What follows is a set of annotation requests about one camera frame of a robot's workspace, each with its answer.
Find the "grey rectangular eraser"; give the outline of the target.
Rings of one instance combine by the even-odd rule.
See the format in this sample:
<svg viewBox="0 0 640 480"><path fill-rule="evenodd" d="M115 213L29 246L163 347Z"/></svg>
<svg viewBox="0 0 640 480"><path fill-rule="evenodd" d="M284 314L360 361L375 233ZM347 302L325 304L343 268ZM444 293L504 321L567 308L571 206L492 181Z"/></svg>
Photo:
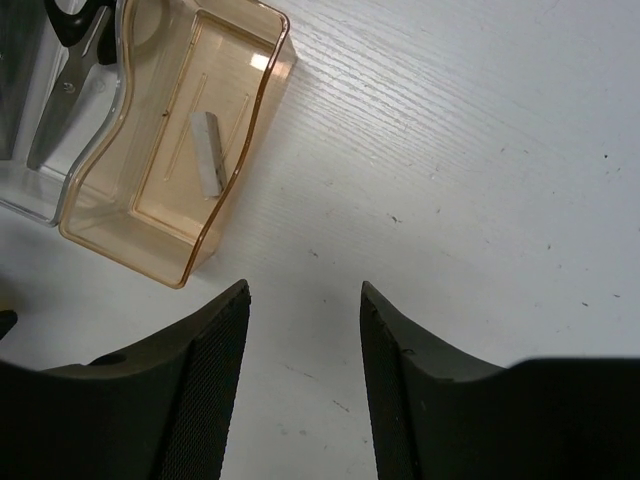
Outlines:
<svg viewBox="0 0 640 480"><path fill-rule="evenodd" d="M190 122L202 193L218 198L227 184L218 119L212 112L197 111Z"/></svg>

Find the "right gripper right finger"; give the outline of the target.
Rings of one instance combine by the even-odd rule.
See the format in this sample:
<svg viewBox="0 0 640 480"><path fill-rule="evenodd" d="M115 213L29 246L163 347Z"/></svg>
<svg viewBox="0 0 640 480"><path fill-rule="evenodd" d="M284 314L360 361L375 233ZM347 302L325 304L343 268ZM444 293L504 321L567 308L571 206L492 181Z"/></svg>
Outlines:
<svg viewBox="0 0 640 480"><path fill-rule="evenodd" d="M639 362L478 359L361 290L360 335L381 479L635 479Z"/></svg>

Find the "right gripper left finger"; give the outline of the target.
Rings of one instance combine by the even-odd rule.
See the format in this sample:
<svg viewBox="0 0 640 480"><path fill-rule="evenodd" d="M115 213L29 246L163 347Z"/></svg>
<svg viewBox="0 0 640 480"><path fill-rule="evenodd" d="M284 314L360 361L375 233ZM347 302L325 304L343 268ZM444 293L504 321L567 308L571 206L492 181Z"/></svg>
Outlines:
<svg viewBox="0 0 640 480"><path fill-rule="evenodd" d="M251 296L238 281L193 314L89 364L1 365L5 479L216 479Z"/></svg>

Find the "black handled scissors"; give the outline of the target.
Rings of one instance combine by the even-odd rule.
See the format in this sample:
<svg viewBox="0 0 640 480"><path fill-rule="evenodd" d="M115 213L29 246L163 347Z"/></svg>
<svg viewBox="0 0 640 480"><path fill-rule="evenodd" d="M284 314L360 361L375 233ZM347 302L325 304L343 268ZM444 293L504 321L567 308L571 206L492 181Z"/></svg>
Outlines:
<svg viewBox="0 0 640 480"><path fill-rule="evenodd" d="M73 109L93 66L117 61L116 5L112 0L91 0L76 13L56 2L44 7L68 59L54 82L27 157L26 165L39 170L55 150L71 124Z"/></svg>

